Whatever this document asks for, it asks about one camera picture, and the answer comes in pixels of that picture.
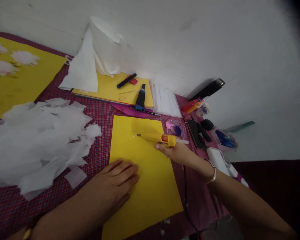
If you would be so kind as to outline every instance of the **pink eraser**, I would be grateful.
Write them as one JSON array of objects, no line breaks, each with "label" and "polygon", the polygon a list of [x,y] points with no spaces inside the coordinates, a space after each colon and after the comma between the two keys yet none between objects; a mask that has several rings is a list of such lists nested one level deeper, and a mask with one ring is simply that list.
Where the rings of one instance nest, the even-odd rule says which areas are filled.
[{"label": "pink eraser", "polygon": [[129,81],[129,83],[131,83],[132,85],[136,85],[137,82],[138,82],[137,79],[131,79],[131,80]]}]

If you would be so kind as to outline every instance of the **electric cord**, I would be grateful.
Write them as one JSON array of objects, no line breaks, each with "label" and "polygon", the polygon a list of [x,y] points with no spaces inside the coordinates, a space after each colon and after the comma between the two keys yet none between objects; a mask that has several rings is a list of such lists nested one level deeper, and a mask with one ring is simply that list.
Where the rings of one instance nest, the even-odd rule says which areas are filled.
[{"label": "electric cord", "polygon": [[186,211],[186,216],[187,219],[189,221],[189,223],[191,224],[191,226],[196,230],[196,233],[198,235],[198,239],[202,239],[201,234],[199,233],[197,227],[193,224],[193,222],[191,221],[189,214],[188,214],[188,209],[187,209],[187,205],[188,205],[188,199],[187,199],[187,175],[186,175],[186,166],[183,165],[183,172],[184,172],[184,202],[185,202],[185,211]]}]

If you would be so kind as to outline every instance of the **plaid tablecloth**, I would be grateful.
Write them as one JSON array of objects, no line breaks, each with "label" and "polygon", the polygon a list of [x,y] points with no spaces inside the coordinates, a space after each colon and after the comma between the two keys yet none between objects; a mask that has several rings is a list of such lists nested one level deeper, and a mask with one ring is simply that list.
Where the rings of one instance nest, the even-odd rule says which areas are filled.
[{"label": "plaid tablecloth", "polygon": [[[16,42],[28,44],[56,55],[65,56],[64,53],[12,34],[0,32],[0,36]],[[84,113],[91,116],[93,118],[92,121],[101,126],[102,136],[96,138],[95,143],[90,149],[89,155],[85,157],[85,160],[88,164],[82,167],[82,170],[87,174],[88,177],[76,189],[73,190],[68,181],[64,178],[64,176],[70,171],[69,169],[66,169],[54,180],[54,184],[51,188],[47,189],[30,202],[27,202],[19,194],[20,190],[15,186],[1,187],[0,239],[5,239],[12,233],[24,227],[28,222],[30,222],[32,217],[36,216],[37,214],[50,211],[60,205],[62,202],[78,192],[84,184],[86,184],[93,176],[95,176],[99,171],[109,164],[113,116],[126,116],[126,114],[115,109],[108,102],[78,97],[69,91],[59,89],[59,84],[62,82],[64,76],[68,74],[68,68],[68,65],[64,65],[62,67],[60,72],[55,76],[54,80],[37,98],[37,101],[45,101],[58,97],[70,99],[71,101],[77,101],[87,106]],[[178,102],[180,104],[183,104],[186,101],[187,99],[178,96]],[[172,118],[169,116],[149,116],[146,118],[162,121],[162,126],[165,133],[167,133],[165,123],[168,120],[173,119],[182,122],[184,129],[186,129],[186,132],[184,133],[184,139],[190,141],[189,148],[199,156],[207,158],[205,150],[195,149],[183,119]],[[216,147],[214,142],[210,143],[209,145]],[[180,197],[184,205],[183,170],[179,164],[174,162],[172,162],[172,166]],[[214,195],[212,195],[208,191],[207,187],[202,183],[200,176],[191,169],[187,169],[187,187],[188,212],[190,218],[198,229],[208,228],[212,222],[221,219],[228,214],[228,211],[225,209],[225,207],[218,202]],[[132,236],[130,239],[181,239],[195,232],[193,227],[186,219],[184,212],[170,217],[170,222],[170,224],[157,223],[156,225],[145,229],[135,236]],[[164,236],[161,235],[161,230],[165,231]],[[96,229],[95,235],[100,237],[100,233],[101,230]]]}]

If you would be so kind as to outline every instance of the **silver bangle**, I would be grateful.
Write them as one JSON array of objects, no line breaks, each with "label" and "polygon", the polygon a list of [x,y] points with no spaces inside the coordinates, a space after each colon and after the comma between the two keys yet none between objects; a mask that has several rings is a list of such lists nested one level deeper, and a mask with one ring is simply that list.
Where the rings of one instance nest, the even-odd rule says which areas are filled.
[{"label": "silver bangle", "polygon": [[208,159],[205,159],[205,160],[207,160],[207,161],[211,164],[211,166],[213,167],[213,169],[214,169],[214,173],[213,173],[212,179],[211,179],[209,182],[206,182],[206,183],[205,183],[205,184],[208,184],[208,183],[211,183],[211,182],[213,182],[214,180],[216,180],[216,176],[217,176],[217,168],[212,164],[212,162],[210,162],[210,160],[208,160]]}]

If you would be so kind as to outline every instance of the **black phone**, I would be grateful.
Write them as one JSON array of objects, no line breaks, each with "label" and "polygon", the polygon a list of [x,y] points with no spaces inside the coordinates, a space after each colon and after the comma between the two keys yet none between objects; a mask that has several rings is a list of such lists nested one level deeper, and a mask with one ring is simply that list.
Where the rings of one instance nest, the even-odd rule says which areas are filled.
[{"label": "black phone", "polygon": [[207,149],[208,148],[207,144],[204,141],[202,142],[200,140],[197,122],[194,120],[187,119],[186,123],[188,125],[189,132],[191,134],[191,138],[192,138],[194,144],[196,145],[196,148],[197,149]]}]

